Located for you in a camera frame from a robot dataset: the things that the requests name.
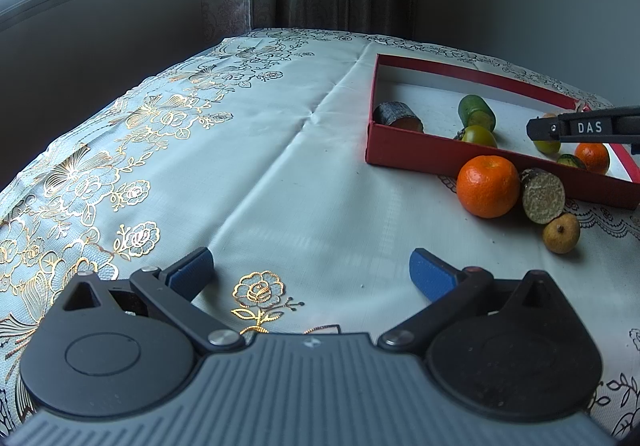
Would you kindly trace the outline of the green cucumber chunk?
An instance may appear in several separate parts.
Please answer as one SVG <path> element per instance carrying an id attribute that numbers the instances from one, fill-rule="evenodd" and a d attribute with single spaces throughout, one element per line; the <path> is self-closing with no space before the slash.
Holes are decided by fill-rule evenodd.
<path id="1" fill-rule="evenodd" d="M 496 127 L 496 116 L 483 97 L 465 95 L 459 102 L 458 115 L 464 127 L 477 124 L 492 132 Z"/>

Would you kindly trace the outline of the red cardboard tray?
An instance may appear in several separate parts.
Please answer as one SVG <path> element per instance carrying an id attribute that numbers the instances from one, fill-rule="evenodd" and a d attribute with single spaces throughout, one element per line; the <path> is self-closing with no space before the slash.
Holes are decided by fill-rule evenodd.
<path id="1" fill-rule="evenodd" d="M 559 164 L 528 136 L 531 120 L 581 114 L 579 136 L 602 135 L 602 111 L 564 94 L 506 76 L 379 54 L 371 88 L 366 160 L 376 166 L 455 177 L 476 156 L 495 154 L 520 170 L 542 169 L 561 180 L 567 197 L 632 210 L 639 168 L 620 142 L 608 140 L 608 172 Z"/>

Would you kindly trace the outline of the large orange mandarin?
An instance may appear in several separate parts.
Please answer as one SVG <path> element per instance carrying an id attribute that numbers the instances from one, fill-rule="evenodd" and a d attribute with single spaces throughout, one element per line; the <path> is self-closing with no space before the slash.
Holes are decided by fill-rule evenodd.
<path id="1" fill-rule="evenodd" d="M 574 155 L 593 173 L 605 175 L 610 167 L 608 148 L 602 143 L 579 143 Z"/>

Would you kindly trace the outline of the floral tablecloth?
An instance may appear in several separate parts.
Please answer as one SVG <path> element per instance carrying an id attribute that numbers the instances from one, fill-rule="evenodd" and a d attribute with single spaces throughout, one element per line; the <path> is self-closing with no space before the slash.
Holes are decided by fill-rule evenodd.
<path id="1" fill-rule="evenodd" d="M 555 254 L 522 184 L 478 218 L 457 176 L 368 163 L 379 54 L 608 109 L 496 58 L 337 31 L 255 31 L 145 80 L 2 192 L 3 444 L 638 443 L 639 203 L 565 193 L 580 238 Z M 200 353 L 131 288 L 200 247 L 215 277 L 192 304 L 240 350 Z M 495 280 L 425 352 L 388 352 L 430 304 L 416 248 Z"/>

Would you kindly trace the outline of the dark sugarcane piece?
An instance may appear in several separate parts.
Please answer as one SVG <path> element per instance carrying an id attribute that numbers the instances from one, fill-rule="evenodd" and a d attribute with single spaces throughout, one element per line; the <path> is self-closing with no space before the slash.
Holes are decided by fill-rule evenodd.
<path id="1" fill-rule="evenodd" d="M 373 111 L 377 124 L 422 133 L 423 123 L 404 102 L 380 102 Z"/>
<path id="2" fill-rule="evenodd" d="M 542 169 L 521 172 L 522 205 L 526 216 L 536 224 L 558 218 L 565 206 L 565 189 L 556 175 Z"/>

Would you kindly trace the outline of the small orange mandarin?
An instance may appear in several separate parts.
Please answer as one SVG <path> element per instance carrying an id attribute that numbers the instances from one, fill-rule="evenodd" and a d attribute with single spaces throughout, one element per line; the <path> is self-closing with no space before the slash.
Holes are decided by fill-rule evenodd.
<path id="1" fill-rule="evenodd" d="M 478 156 L 465 163 L 457 176 L 461 205 L 478 218 L 500 218 L 518 201 L 521 182 L 511 161 Z"/>

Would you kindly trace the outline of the small green tomato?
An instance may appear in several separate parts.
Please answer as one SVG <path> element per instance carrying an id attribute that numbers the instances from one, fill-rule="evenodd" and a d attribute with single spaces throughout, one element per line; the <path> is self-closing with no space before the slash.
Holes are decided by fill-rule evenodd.
<path id="1" fill-rule="evenodd" d="M 456 136 L 454 136 L 455 140 L 460 140 L 460 142 L 486 146 L 491 148 L 497 148 L 498 144 L 495 139 L 494 134 L 492 134 L 488 128 L 484 128 L 484 126 L 473 124 L 462 128 L 461 131 L 457 132 Z"/>

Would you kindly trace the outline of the small cucumber end piece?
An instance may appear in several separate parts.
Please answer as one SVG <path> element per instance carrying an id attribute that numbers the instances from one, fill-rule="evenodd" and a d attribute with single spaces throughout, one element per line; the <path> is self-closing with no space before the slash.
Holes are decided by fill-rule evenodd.
<path id="1" fill-rule="evenodd" d="M 571 166 L 572 168 L 585 170 L 586 165 L 582 160 L 576 157 L 574 154 L 560 154 L 556 159 L 556 162 L 563 166 Z"/>

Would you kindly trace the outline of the brown longan fruit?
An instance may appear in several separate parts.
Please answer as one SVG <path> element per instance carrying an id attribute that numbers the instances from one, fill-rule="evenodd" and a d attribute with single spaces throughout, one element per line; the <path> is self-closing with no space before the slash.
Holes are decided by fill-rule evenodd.
<path id="1" fill-rule="evenodd" d="M 542 241 L 555 254 L 572 252 L 580 238 L 580 225 L 574 214 L 564 213 L 552 220 L 542 231 Z"/>

